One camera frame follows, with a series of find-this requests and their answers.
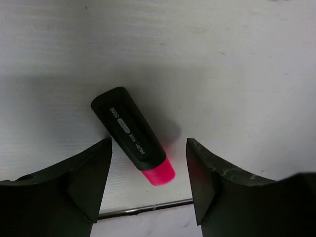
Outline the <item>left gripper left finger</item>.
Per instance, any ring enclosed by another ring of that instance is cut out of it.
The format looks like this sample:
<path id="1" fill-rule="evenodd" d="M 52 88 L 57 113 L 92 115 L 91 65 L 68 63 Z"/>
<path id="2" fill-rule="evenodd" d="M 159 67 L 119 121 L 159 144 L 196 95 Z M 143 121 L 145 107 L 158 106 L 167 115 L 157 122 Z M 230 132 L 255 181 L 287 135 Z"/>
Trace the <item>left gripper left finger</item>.
<path id="1" fill-rule="evenodd" d="M 15 181 L 0 183 L 3 237 L 88 237 L 98 220 L 112 141 Z"/>

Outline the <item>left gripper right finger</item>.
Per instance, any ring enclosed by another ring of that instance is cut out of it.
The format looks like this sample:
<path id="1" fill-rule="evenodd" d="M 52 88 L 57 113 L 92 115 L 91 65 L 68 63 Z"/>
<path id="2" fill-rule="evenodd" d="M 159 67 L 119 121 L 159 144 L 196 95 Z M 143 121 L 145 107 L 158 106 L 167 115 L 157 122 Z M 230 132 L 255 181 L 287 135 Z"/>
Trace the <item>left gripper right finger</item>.
<path id="1" fill-rule="evenodd" d="M 222 159 L 193 138 L 186 157 L 197 224 L 205 237 L 313 237 L 316 175 L 267 179 Z"/>

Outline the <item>pink highlighter marker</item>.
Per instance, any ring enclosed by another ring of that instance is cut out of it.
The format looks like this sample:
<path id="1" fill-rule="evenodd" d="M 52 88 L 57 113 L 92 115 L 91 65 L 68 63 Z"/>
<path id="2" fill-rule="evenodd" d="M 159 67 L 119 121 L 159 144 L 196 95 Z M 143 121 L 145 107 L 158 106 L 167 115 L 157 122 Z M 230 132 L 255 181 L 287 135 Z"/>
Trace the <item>pink highlighter marker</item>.
<path id="1" fill-rule="evenodd" d="M 165 185 L 175 178 L 175 170 L 165 150 L 124 87 L 116 87 L 97 96 L 90 106 L 152 185 Z"/>

